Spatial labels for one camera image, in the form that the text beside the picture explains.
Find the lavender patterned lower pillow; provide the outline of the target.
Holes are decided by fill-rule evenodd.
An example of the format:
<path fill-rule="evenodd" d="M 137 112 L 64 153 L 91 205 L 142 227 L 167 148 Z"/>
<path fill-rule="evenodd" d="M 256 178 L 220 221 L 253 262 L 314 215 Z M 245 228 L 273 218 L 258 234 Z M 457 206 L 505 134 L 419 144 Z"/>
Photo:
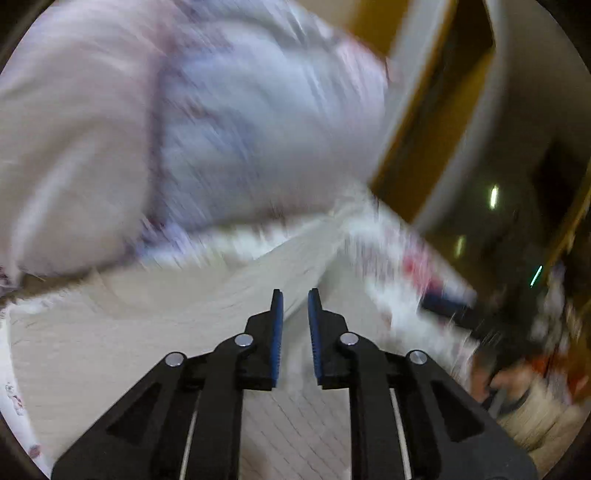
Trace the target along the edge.
<path fill-rule="evenodd" d="M 157 77 L 153 227 L 328 208 L 368 183 L 386 62 L 293 1 L 180 1 Z"/>

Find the wooden bed headboard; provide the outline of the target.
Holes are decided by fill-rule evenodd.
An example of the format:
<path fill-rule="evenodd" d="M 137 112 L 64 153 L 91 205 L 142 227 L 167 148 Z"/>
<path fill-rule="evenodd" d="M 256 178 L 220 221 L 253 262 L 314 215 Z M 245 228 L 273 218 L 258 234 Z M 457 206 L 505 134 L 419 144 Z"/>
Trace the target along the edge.
<path fill-rule="evenodd" d="M 382 56 L 391 78 L 372 188 L 422 232 L 449 212 L 490 135 L 500 1 L 307 1 Z"/>

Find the pink top pillow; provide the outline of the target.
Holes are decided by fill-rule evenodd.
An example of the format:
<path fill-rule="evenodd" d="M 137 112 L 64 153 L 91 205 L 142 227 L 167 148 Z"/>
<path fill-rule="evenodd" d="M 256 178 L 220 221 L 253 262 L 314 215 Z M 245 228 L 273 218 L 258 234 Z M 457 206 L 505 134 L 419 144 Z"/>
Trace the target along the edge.
<path fill-rule="evenodd" d="M 157 75 L 173 1 L 60 1 L 1 75 L 1 281 L 121 257 L 150 196 Z"/>

